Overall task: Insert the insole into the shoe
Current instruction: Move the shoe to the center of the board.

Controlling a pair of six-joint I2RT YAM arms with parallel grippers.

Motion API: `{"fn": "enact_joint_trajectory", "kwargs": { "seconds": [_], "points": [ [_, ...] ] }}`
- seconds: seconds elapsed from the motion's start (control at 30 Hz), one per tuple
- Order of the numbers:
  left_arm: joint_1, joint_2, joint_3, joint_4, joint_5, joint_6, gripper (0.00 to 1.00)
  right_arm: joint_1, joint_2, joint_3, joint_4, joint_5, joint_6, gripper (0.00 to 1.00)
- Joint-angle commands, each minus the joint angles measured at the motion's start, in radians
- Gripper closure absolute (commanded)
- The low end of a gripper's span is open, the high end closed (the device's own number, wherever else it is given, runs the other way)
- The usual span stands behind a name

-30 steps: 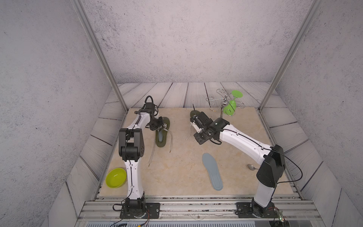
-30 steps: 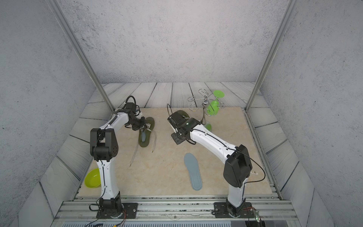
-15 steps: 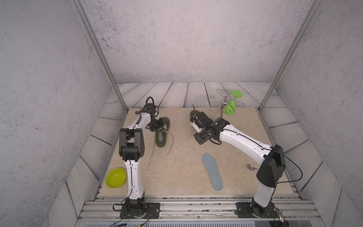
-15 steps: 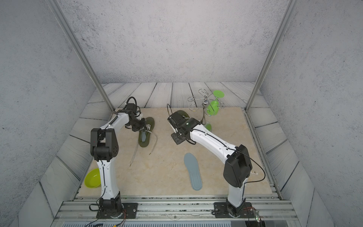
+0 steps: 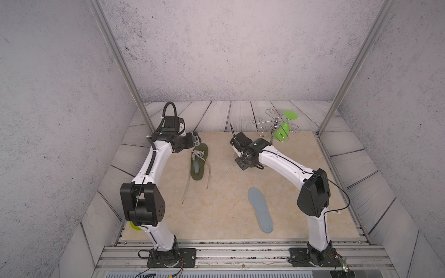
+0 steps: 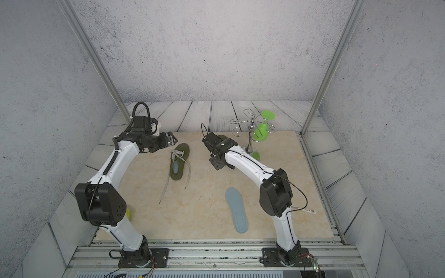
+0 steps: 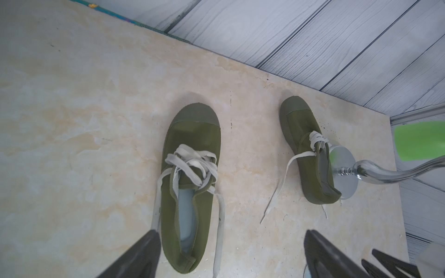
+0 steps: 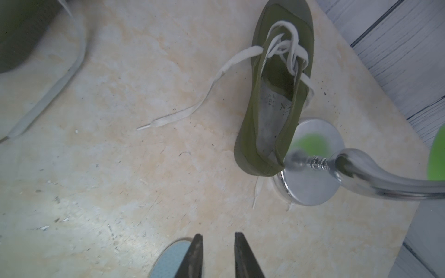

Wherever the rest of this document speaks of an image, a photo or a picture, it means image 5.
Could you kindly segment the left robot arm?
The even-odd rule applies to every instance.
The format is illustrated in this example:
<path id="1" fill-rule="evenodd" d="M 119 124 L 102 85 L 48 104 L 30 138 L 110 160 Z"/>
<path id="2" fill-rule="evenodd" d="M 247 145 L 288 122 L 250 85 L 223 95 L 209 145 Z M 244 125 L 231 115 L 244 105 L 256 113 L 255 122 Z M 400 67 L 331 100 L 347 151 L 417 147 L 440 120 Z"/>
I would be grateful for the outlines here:
<path id="1" fill-rule="evenodd" d="M 186 132 L 184 119 L 178 117 L 171 101 L 163 108 L 161 122 L 153 134 L 147 136 L 149 151 L 136 177 L 120 188 L 126 221 L 140 227 L 150 238 L 148 266 L 182 268 L 177 238 L 163 220 L 166 203 L 158 188 L 166 162 L 172 154 L 193 149 L 201 144 L 197 132 Z"/>

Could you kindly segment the olive green shoe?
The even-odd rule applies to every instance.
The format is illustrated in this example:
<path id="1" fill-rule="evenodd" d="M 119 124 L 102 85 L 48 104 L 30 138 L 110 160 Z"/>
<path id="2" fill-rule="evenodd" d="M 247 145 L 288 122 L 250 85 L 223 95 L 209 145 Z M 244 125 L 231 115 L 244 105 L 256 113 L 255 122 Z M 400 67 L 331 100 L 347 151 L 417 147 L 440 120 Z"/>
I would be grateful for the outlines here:
<path id="1" fill-rule="evenodd" d="M 191 180 L 195 181 L 201 180 L 204 176 L 205 167 L 207 167 L 209 171 L 206 189 L 210 187 L 212 170 L 209 162 L 207 161 L 208 155 L 209 155 L 209 148 L 206 144 L 200 144 L 191 151 L 190 171 L 188 174 L 185 190 L 182 196 L 182 203 L 184 203 L 184 201 L 187 198 L 187 193 L 190 187 Z"/>

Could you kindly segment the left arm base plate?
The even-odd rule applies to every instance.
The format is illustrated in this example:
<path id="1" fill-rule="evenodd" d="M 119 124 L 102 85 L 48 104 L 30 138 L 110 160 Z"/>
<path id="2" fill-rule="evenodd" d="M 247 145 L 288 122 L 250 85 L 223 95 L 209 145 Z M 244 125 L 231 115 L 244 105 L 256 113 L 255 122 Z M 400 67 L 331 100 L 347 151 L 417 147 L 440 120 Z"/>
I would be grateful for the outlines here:
<path id="1" fill-rule="evenodd" d="M 169 251 L 149 251 L 148 268 L 194 268 L 196 249 L 172 249 Z"/>

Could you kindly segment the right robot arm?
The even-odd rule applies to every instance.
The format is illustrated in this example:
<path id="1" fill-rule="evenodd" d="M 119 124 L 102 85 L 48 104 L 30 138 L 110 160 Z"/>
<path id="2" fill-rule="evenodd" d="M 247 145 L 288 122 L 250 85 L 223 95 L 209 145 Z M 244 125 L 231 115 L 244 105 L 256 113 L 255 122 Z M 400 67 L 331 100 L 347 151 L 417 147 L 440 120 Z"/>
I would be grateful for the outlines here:
<path id="1" fill-rule="evenodd" d="M 297 206 L 305 214 L 309 229 L 306 255 L 302 259 L 290 259 L 293 266 L 309 263 L 315 267 L 333 264 L 335 270 L 350 272 L 346 260 L 333 247 L 328 233 L 327 214 L 331 190 L 327 173 L 303 166 L 279 152 L 271 142 L 258 138 L 249 139 L 244 133 L 233 133 L 230 145 L 236 153 L 235 162 L 242 169 L 276 171 L 289 180 L 298 190 Z"/>

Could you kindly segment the grey insole one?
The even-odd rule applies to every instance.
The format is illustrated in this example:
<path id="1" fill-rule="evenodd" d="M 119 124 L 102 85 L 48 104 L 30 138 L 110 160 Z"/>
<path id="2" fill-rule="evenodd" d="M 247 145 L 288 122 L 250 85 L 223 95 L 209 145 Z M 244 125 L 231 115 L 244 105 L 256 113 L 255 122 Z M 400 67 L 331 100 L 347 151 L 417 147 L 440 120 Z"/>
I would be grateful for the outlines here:
<path id="1" fill-rule="evenodd" d="M 248 199 L 257 217 L 260 229 L 265 234 L 273 232 L 273 221 L 263 193 L 255 187 L 248 190 Z"/>

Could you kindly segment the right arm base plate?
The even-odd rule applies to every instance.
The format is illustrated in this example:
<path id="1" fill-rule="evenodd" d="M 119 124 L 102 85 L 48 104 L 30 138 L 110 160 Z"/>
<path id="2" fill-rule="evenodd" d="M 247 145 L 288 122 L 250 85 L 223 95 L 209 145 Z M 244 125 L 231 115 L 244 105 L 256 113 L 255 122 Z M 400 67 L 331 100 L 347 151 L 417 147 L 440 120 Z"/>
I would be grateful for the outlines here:
<path id="1" fill-rule="evenodd" d="M 342 259 L 334 248 L 324 251 L 309 248 L 291 248 L 288 263 L 293 267 L 341 268 Z"/>

